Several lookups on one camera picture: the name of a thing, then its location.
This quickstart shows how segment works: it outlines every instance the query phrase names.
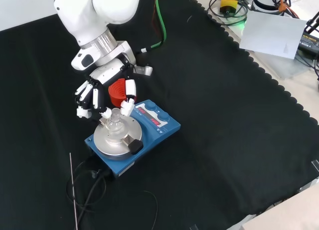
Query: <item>black cloth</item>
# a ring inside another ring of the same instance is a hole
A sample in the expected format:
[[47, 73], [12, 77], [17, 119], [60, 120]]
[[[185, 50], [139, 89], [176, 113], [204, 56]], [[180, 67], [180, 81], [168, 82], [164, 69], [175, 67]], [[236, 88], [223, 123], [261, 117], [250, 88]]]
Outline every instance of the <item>black cloth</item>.
[[[223, 230], [316, 177], [318, 123], [200, 5], [159, 2], [167, 41], [138, 57], [154, 68], [136, 77], [138, 101], [154, 101], [181, 130], [109, 183], [102, 211], [81, 229], [151, 229], [147, 190], [159, 203], [155, 229]], [[111, 26], [115, 38], [133, 49], [156, 43], [153, 3]], [[76, 118], [79, 47], [56, 15], [3, 31], [0, 43], [0, 229], [72, 229], [68, 153], [74, 165], [85, 159], [96, 126]]]

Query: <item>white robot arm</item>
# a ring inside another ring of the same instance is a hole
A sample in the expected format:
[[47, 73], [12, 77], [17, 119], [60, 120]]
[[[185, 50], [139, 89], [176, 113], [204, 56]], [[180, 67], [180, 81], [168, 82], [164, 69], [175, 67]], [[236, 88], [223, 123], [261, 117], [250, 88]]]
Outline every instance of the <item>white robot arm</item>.
[[104, 105], [104, 89], [124, 76], [127, 100], [121, 104], [121, 113], [130, 115], [134, 107], [136, 87], [127, 72], [151, 75], [149, 66], [136, 66], [134, 54], [126, 41], [116, 41], [110, 33], [109, 23], [128, 22], [136, 13], [139, 0], [54, 0], [54, 6], [67, 30], [81, 47], [71, 64], [85, 70], [92, 64], [99, 66], [76, 91], [79, 105], [77, 115], [90, 118], [91, 106], [104, 118], [111, 110]]

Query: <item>electronic device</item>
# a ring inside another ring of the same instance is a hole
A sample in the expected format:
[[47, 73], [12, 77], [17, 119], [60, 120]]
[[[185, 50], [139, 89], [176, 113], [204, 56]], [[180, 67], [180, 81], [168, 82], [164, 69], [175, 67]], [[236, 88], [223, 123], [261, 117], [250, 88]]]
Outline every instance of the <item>electronic device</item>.
[[304, 53], [311, 55], [312, 58], [318, 58], [319, 38], [304, 32], [303, 36], [301, 37], [298, 49]]
[[237, 4], [238, 1], [237, 0], [220, 0], [220, 13], [225, 13], [225, 14], [230, 14], [236, 13], [236, 9], [237, 9]]
[[[115, 177], [119, 177], [145, 153], [180, 129], [180, 124], [176, 120], [150, 100], [137, 104], [129, 117], [120, 117], [123, 118], [125, 129], [122, 133], [115, 128], [114, 136], [108, 137], [107, 134], [112, 127], [107, 128], [102, 118], [95, 133], [85, 140], [85, 143], [109, 166]], [[130, 150], [130, 138], [127, 136], [131, 134], [135, 139], [142, 141], [141, 149], [136, 148], [140, 145], [135, 144]]]

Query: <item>metal rod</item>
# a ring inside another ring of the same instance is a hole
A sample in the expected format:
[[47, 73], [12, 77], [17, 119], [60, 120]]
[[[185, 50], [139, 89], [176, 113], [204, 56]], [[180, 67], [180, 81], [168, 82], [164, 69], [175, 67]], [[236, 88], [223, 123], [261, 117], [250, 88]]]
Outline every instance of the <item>metal rod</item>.
[[71, 165], [71, 179], [72, 179], [72, 193], [73, 193], [73, 205], [74, 205], [74, 216], [75, 216], [75, 228], [78, 230], [78, 220], [76, 216], [76, 205], [75, 205], [75, 193], [74, 193], [74, 182], [73, 182], [73, 170], [72, 170], [72, 158], [70, 153], [70, 165]]
[[313, 166], [316, 168], [316, 170], [319, 172], [319, 162], [318, 162], [318, 160], [316, 159], [316, 160], [313, 160], [312, 161], [312, 164], [313, 164]]

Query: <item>white paper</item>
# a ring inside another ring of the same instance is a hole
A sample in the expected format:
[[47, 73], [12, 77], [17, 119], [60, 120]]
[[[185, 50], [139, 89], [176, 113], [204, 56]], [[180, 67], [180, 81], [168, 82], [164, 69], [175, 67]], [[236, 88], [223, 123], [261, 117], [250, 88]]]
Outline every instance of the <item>white paper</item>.
[[294, 59], [307, 21], [249, 11], [239, 47]]

